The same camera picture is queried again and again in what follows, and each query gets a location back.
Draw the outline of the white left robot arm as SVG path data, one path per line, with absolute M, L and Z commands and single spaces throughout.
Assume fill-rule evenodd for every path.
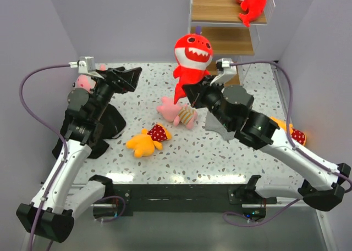
M 75 220 L 92 204 L 108 203 L 115 198 L 112 180 L 94 175 L 79 192 L 70 196 L 71 186 L 92 147 L 100 139 L 100 122 L 114 94 L 134 92 L 142 68 L 126 70 L 109 68 L 89 71 L 96 82 L 90 91 L 78 87 L 68 94 L 67 114 L 71 117 L 64 135 L 59 135 L 62 148 L 47 180 L 30 204 L 20 204 L 16 215 L 30 234 L 51 242 L 64 242 L 70 235 Z

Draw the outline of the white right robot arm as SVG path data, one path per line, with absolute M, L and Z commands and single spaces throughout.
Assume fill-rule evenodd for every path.
M 183 90 L 193 108 L 207 108 L 240 143 L 278 159 L 303 177 L 289 185 L 253 175 L 234 191 L 238 199 L 251 203 L 273 197 L 298 199 L 320 211 L 330 211 L 342 202 L 346 193 L 342 184 L 349 177 L 350 166 L 331 163 L 291 140 L 274 120 L 252 109 L 254 97 L 244 87 L 222 90 L 201 81 L 184 85 Z

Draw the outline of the yellow plush polka dot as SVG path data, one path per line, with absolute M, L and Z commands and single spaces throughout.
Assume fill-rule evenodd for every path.
M 276 119 L 274 117 L 271 117 L 271 119 L 275 121 L 280 128 L 287 132 L 287 123 L 285 121 Z M 303 146 L 306 144 L 307 136 L 302 131 L 295 129 L 292 123 L 289 124 L 289 133 L 293 140 L 297 141 Z
M 150 130 L 142 129 L 140 134 L 128 140 L 126 147 L 133 150 L 136 158 L 149 157 L 155 149 L 162 150 L 162 142 L 171 138 L 171 133 L 162 124 L 155 124 Z

